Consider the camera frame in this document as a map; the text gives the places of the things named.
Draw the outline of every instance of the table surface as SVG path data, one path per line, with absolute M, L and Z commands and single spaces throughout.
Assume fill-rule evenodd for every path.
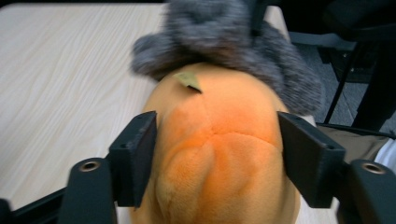
M 156 4 L 0 9 L 0 198 L 13 209 L 63 188 L 75 163 L 104 157 L 140 113 L 156 83 L 132 76 L 131 46 L 159 30 L 163 10 Z M 266 19 L 287 35 L 279 11 Z M 336 223 L 333 210 L 302 202 L 297 223 Z M 125 209 L 119 222 L 129 222 Z

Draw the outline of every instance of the orange fabric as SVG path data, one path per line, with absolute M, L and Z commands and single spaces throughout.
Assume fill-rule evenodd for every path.
M 173 74 L 193 72 L 203 93 Z M 152 173 L 134 224 L 292 223 L 299 194 L 286 177 L 276 94 L 208 63 L 164 78 L 144 111 L 158 113 Z

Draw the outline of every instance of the floor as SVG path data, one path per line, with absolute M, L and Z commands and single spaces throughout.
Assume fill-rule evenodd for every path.
M 300 51 L 307 63 L 314 69 L 322 79 L 326 88 L 326 101 L 321 111 L 314 115 L 316 122 L 323 122 L 335 94 L 338 81 L 330 64 L 323 63 L 318 54 L 318 46 L 306 44 L 294 44 Z M 365 93 L 367 84 L 347 83 L 343 94 L 334 110 L 330 123 L 350 126 L 356 117 L 357 108 Z M 396 133 L 396 113 L 388 119 L 380 132 Z

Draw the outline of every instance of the plush toy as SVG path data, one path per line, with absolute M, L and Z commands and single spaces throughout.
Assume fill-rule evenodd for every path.
M 309 115 L 322 86 L 267 22 L 252 36 L 242 0 L 172 0 L 163 30 L 134 44 L 136 74 L 159 80 L 150 180 L 134 224 L 292 223 L 277 111 Z

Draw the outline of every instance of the black device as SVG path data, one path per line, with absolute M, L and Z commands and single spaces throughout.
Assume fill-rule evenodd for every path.
M 310 207 L 330 208 L 335 197 L 340 223 L 396 223 L 396 176 L 390 169 L 373 161 L 346 164 L 345 150 L 304 119 L 282 112 L 278 118 L 287 175 Z M 16 211 L 0 201 L 0 223 L 117 223 L 115 203 L 141 204 L 156 134 L 155 112 L 135 117 L 105 159 L 71 169 L 65 189 Z

